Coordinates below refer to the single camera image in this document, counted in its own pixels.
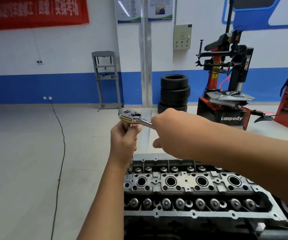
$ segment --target poster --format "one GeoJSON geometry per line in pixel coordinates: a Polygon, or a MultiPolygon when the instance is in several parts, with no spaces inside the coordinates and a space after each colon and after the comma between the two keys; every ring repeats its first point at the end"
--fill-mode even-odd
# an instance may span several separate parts
{"type": "Polygon", "coordinates": [[[141,0],[116,0],[117,23],[136,23],[141,21],[141,0]]]}
{"type": "Polygon", "coordinates": [[[148,20],[172,20],[173,0],[148,0],[148,20]]]}
{"type": "MultiPolygon", "coordinates": [[[[228,2],[224,1],[222,23],[226,24],[228,2]]],[[[232,24],[241,30],[288,28],[288,0],[235,0],[232,24]]]]}
{"type": "Polygon", "coordinates": [[[0,30],[89,22],[86,0],[0,0],[0,30]]]}

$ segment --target ratchet wrench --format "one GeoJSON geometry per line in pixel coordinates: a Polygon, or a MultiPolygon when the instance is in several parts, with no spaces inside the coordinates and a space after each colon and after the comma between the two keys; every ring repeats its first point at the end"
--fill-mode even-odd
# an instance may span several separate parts
{"type": "Polygon", "coordinates": [[[118,111],[118,117],[124,122],[123,127],[125,130],[128,130],[132,124],[141,124],[154,129],[153,124],[150,121],[144,119],[141,113],[138,113],[134,109],[120,109],[118,111]]]}

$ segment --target tiled floor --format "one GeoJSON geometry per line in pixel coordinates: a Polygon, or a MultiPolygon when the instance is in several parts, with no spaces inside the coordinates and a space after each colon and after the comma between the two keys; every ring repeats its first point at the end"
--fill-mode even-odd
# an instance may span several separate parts
{"type": "MultiPolygon", "coordinates": [[[[97,112],[89,105],[54,108],[66,141],[54,240],[75,239],[108,158],[117,110],[97,112]]],[[[277,110],[277,106],[249,108],[277,110]]],[[[197,107],[188,107],[189,113],[196,111],[197,107]]],[[[288,128],[274,121],[254,124],[254,120],[251,118],[249,131],[288,140],[288,128]]],[[[147,153],[163,152],[152,147],[157,137],[151,130],[147,153]]],[[[0,106],[0,239],[50,238],[62,157],[61,128],[51,105],[0,106]]]]}

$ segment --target red banner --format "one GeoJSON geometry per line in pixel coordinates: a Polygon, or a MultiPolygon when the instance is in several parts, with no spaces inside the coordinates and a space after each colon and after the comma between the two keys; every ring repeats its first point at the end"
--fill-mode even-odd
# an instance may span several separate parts
{"type": "Polygon", "coordinates": [[[89,22],[86,0],[0,0],[0,30],[89,22]]]}

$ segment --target tire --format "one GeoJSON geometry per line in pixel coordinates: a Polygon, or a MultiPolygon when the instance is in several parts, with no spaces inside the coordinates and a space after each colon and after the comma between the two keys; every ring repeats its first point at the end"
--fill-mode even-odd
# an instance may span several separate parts
{"type": "Polygon", "coordinates": [[[188,77],[180,74],[173,74],[161,77],[161,88],[176,90],[188,86],[188,77]]]}
{"type": "Polygon", "coordinates": [[[184,100],[187,99],[191,94],[191,87],[187,86],[186,88],[179,89],[179,90],[166,90],[161,88],[161,98],[165,100],[184,100]]]}
{"type": "Polygon", "coordinates": [[[188,103],[188,99],[173,101],[173,100],[166,100],[166,99],[161,97],[161,104],[164,104],[164,105],[169,106],[169,107],[177,107],[177,108],[183,107],[187,103],[188,103]]]}
{"type": "MultiPolygon", "coordinates": [[[[158,111],[158,113],[163,113],[168,108],[170,108],[170,107],[162,105],[161,103],[159,103],[158,106],[157,106],[157,111],[158,111]]],[[[185,105],[183,107],[179,107],[179,108],[173,108],[173,109],[176,109],[178,111],[187,112],[187,105],[185,105]]]]}

